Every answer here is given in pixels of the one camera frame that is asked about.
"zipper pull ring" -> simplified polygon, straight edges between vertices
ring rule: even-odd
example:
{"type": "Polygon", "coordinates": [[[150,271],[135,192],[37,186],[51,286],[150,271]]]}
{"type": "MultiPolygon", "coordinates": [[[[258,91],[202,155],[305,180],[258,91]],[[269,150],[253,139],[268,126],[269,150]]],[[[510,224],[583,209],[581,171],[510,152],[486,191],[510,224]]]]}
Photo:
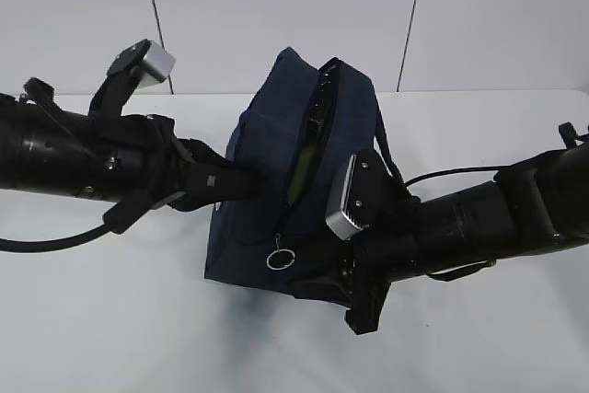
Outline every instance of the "zipper pull ring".
{"type": "Polygon", "coordinates": [[[281,239],[282,239],[282,237],[281,237],[280,233],[278,233],[274,236],[274,242],[276,243],[276,250],[273,250],[271,252],[271,254],[268,255],[268,257],[266,258],[266,267],[268,269],[270,269],[271,271],[283,271],[283,270],[291,267],[293,264],[295,264],[295,259],[296,259],[295,252],[290,249],[281,249],[280,248],[281,239]]]}

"navy blue backpack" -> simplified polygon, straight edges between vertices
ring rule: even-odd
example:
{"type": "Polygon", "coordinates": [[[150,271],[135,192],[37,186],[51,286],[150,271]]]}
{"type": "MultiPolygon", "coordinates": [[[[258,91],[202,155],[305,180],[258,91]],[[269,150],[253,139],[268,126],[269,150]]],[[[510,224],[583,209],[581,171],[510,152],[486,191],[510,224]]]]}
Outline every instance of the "navy blue backpack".
{"type": "Polygon", "coordinates": [[[397,171],[367,76],[338,59],[316,69],[282,51],[225,154],[258,171],[260,194],[214,207],[205,278],[312,297],[296,282],[308,281],[327,253],[318,238],[333,237],[325,210],[334,174],[375,138],[397,171]]]}

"black cable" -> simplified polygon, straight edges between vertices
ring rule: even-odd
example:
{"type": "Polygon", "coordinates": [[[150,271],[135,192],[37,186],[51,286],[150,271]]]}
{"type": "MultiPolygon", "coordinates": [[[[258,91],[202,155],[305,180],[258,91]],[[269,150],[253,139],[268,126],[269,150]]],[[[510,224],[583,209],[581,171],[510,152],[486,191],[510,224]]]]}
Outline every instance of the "black cable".
{"type": "Polygon", "coordinates": [[[447,170],[438,170],[437,172],[430,172],[429,174],[420,175],[414,179],[410,179],[405,183],[406,187],[409,187],[412,184],[415,184],[419,181],[424,181],[425,179],[433,179],[435,177],[443,177],[445,175],[454,175],[454,174],[465,174],[468,172],[490,172],[490,171],[498,171],[506,168],[506,166],[479,166],[474,168],[456,168],[456,169],[447,169],[447,170]]]}
{"type": "Polygon", "coordinates": [[[12,253],[42,253],[54,252],[80,246],[109,233],[109,228],[100,225],[92,230],[74,237],[52,239],[48,241],[15,241],[0,238],[0,251],[12,253]]]}

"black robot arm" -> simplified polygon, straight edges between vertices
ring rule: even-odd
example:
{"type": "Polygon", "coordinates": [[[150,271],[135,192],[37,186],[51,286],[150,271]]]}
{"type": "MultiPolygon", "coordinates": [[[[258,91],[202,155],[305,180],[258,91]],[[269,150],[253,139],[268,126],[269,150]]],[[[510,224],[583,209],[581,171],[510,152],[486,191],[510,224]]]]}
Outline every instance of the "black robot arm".
{"type": "Polygon", "coordinates": [[[376,330],[395,281],[452,281],[499,259],[589,243],[587,136],[569,123],[560,134],[566,149],[497,167],[493,181],[428,202],[388,175],[376,152],[353,156],[334,180],[326,214],[332,241],[348,249],[331,275],[345,288],[339,302],[350,307],[352,329],[376,330]]]}
{"type": "Polygon", "coordinates": [[[0,240],[0,249],[65,249],[107,232],[121,234],[165,204],[186,212],[256,192],[254,172],[235,167],[198,140],[179,140],[174,121],[159,115],[121,116],[138,87],[167,79],[174,58],[142,40],[117,56],[88,115],[66,112],[53,88],[37,78],[19,100],[0,100],[0,188],[116,202],[104,225],[64,240],[0,240]]]}

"zipper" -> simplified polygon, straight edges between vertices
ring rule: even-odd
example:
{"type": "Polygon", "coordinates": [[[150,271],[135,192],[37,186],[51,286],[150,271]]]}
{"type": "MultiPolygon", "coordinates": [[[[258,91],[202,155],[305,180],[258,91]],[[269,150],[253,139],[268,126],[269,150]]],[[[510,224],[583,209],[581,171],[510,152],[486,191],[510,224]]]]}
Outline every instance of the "zipper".
{"type": "Polygon", "coordinates": [[[300,142],[296,148],[295,161],[291,165],[287,174],[288,178],[284,183],[283,210],[274,229],[274,232],[276,232],[275,239],[281,237],[284,225],[288,221],[288,218],[301,200],[303,200],[308,188],[317,175],[333,127],[333,121],[335,120],[338,86],[340,82],[340,65],[341,61],[337,58],[333,58],[319,70],[321,79],[314,92],[314,97],[309,102],[309,106],[306,109],[305,118],[299,126],[298,139],[300,142]],[[296,201],[293,204],[289,204],[288,191],[293,184],[293,178],[296,169],[299,166],[299,161],[301,160],[301,152],[306,145],[312,144],[314,139],[309,137],[312,137],[313,135],[315,135],[314,138],[318,140],[317,150],[313,153],[313,157],[310,160],[303,185],[298,192],[296,201]]]}

